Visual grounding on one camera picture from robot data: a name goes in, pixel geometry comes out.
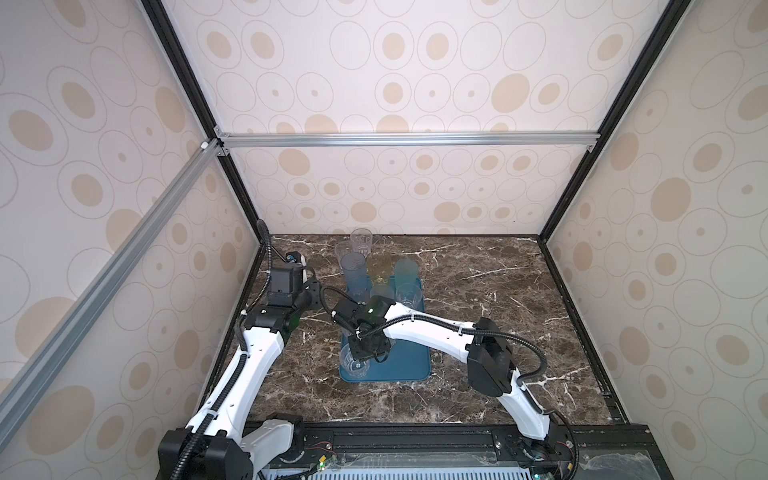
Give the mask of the yellow tall plastic glass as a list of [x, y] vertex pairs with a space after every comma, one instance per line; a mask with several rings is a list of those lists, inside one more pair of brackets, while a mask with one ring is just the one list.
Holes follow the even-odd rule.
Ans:
[[371, 281], [376, 284], [388, 284], [393, 274], [392, 255], [386, 252], [372, 252], [367, 258], [367, 269]]

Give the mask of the blue tall plastic glass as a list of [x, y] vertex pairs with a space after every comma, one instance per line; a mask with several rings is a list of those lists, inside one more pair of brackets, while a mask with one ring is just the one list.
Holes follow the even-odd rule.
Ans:
[[349, 252], [341, 259], [341, 269], [347, 293], [356, 301], [366, 301], [370, 289], [366, 258], [361, 253]]

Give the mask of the green textured plastic glass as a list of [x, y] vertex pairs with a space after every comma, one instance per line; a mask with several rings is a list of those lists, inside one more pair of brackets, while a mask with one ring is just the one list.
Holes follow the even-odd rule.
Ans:
[[394, 285], [399, 288], [401, 285], [415, 284], [419, 276], [419, 265], [410, 259], [402, 258], [396, 261], [394, 265]]

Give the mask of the clear short faceted glass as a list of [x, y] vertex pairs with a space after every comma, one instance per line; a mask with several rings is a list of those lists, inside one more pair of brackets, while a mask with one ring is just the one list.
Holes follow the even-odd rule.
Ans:
[[349, 240], [343, 240], [334, 247], [334, 253], [338, 261], [341, 261], [345, 255], [354, 252], [354, 247]]

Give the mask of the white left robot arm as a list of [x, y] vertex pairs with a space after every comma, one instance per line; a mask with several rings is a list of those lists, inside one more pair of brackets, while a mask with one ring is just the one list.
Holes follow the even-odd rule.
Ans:
[[262, 305], [240, 313], [238, 350], [186, 426], [168, 431], [158, 447], [160, 479], [253, 479], [294, 443], [297, 422], [274, 417], [247, 434], [245, 424], [267, 373], [302, 314], [320, 307], [320, 283], [294, 252], [268, 270]]

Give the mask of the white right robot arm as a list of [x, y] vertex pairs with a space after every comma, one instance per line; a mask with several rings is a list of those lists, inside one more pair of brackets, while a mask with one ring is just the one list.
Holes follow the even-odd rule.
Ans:
[[466, 365], [469, 386], [497, 399], [522, 436], [533, 441], [549, 436], [550, 414], [526, 385], [544, 373], [547, 360], [530, 341], [502, 332], [485, 317], [474, 323], [449, 320], [381, 296], [366, 303], [342, 298], [329, 313], [349, 333], [355, 360], [384, 358], [394, 340], [440, 351]]

